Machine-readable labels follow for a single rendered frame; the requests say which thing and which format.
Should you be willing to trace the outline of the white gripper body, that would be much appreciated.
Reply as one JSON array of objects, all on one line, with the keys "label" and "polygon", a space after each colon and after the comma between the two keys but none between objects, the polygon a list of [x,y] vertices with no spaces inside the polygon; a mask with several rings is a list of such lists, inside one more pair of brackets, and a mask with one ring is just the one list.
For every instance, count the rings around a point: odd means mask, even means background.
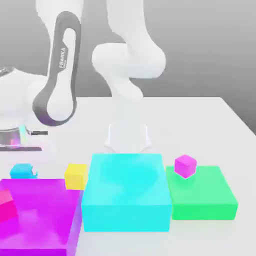
[{"label": "white gripper body", "polygon": [[39,146],[0,146],[0,159],[40,159],[43,158],[44,156],[45,152]]}]

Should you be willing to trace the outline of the small blue cube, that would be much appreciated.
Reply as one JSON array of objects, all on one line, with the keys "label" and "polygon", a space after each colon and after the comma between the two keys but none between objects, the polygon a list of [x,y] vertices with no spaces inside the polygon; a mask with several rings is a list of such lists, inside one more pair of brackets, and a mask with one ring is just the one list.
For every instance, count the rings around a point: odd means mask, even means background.
[{"label": "small blue cube", "polygon": [[10,177],[12,179],[36,179],[38,173],[33,173],[33,166],[30,163],[17,163],[12,167]]}]

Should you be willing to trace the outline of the small pink cube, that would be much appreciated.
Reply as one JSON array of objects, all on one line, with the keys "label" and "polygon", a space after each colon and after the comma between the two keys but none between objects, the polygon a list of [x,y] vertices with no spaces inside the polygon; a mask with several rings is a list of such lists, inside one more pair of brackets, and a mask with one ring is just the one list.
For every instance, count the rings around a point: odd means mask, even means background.
[{"label": "small pink cube", "polygon": [[0,190],[0,223],[18,216],[15,201],[7,189]]}]

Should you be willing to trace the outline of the small yellow cube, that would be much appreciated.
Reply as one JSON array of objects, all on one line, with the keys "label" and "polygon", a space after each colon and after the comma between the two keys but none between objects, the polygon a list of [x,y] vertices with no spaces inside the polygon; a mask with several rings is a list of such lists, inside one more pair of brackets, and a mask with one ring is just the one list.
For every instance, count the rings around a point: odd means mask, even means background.
[{"label": "small yellow cube", "polygon": [[88,181],[88,167],[86,164],[69,163],[64,173],[67,190],[84,191]]}]

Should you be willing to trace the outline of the small magenta cube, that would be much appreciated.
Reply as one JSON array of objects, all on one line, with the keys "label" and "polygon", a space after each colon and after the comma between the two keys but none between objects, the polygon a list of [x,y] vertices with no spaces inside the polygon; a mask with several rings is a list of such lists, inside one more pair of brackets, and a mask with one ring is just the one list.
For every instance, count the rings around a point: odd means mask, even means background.
[{"label": "small magenta cube", "polygon": [[188,179],[196,173],[197,161],[189,155],[182,155],[174,161],[174,172],[184,179]]}]

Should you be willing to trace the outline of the large magenta box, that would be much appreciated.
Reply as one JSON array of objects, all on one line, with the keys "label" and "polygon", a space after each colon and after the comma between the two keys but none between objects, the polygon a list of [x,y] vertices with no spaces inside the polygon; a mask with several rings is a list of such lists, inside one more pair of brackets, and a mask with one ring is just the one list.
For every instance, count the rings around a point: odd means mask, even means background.
[{"label": "large magenta box", "polygon": [[2,179],[17,217],[0,222],[0,256],[76,256],[82,225],[82,190],[63,179]]}]

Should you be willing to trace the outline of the large cyan box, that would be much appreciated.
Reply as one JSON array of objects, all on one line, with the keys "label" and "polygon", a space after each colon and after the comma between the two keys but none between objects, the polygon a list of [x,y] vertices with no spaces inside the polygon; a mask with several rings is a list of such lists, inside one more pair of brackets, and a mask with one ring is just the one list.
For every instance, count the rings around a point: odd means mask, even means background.
[{"label": "large cyan box", "polygon": [[83,194],[85,232],[168,232],[172,201],[159,153],[95,153]]}]

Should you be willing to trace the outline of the large green box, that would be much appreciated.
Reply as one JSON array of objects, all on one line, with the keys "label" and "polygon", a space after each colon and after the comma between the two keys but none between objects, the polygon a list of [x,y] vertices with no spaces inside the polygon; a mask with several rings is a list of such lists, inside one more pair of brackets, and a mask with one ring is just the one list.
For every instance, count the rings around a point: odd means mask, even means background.
[{"label": "large green box", "polygon": [[173,220],[235,219],[238,201],[219,166],[198,166],[187,179],[175,173],[173,166],[167,166],[166,179]]}]

